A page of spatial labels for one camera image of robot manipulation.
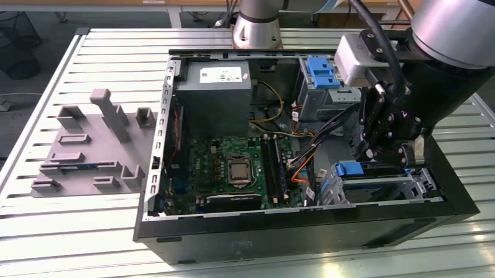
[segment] metal table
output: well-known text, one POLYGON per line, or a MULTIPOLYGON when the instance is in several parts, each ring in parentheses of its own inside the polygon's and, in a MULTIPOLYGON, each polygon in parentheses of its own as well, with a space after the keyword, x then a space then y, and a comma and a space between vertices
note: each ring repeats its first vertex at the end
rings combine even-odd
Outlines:
MULTIPOLYGON (((341 34, 284 29, 283 45, 335 48, 341 34)), ((137 194, 29 197, 60 105, 96 112, 89 92, 106 87, 125 112, 156 111, 168 49, 230 47, 229 36, 212 29, 93 29, 73 38, 0 172, 0 276, 493 277, 495 117, 476 95, 439 123, 435 138, 481 213, 395 248, 169 266, 132 242, 137 194)))

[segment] aluminum extrusion table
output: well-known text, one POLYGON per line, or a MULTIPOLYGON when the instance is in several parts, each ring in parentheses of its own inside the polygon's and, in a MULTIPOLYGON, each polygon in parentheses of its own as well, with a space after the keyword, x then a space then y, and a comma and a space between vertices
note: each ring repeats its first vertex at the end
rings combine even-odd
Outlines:
MULTIPOLYGON (((283 45, 335 49, 341 34, 284 29, 283 45)), ((168 49, 225 47, 229 31, 212 29, 93 29, 73 38, 0 172, 0 276, 493 277, 495 117, 476 95, 439 123, 435 138, 481 213, 395 248, 169 266, 132 242, 137 194, 29 197, 60 106, 96 112, 89 92, 106 87, 125 112, 156 111, 168 49)))

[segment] cpu socket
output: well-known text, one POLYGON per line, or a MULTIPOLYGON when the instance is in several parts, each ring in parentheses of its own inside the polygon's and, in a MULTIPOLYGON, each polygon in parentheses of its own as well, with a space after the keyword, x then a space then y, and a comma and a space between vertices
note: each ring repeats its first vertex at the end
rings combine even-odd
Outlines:
POLYGON ((250 183, 250 157, 238 156, 226 158, 228 183, 234 188, 244 188, 250 183))

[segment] wooden desk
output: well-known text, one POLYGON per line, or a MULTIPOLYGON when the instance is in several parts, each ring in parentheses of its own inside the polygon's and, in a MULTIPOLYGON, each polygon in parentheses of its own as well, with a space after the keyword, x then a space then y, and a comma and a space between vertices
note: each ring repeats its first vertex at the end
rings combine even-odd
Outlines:
MULTIPOLYGON (((396 19, 400 8, 395 0, 363 0, 383 20, 396 19)), ((224 0, 0 0, 0 10, 25 12, 166 12, 172 28, 181 28, 181 12, 222 12, 224 0)), ((331 10, 347 13, 347 3, 331 10)))

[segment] green circuit board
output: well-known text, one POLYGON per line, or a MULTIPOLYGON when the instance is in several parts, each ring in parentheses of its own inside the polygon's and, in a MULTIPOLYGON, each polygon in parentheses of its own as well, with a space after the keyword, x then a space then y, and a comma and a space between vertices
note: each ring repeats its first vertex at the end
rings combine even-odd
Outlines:
MULTIPOLYGON (((185 194, 176 195, 173 201, 177 214, 196 213, 194 201, 197 195, 222 193, 252 193, 262 196, 262 209, 301 206, 299 184, 288 183, 288 200, 273 203, 268 200, 260 137, 222 137, 196 139, 190 142, 188 180, 185 194), (242 188, 233 187, 228 182, 228 160, 245 159, 250 162, 252 182, 242 188)), ((289 138, 280 136, 277 139, 283 162, 292 158, 289 138)))

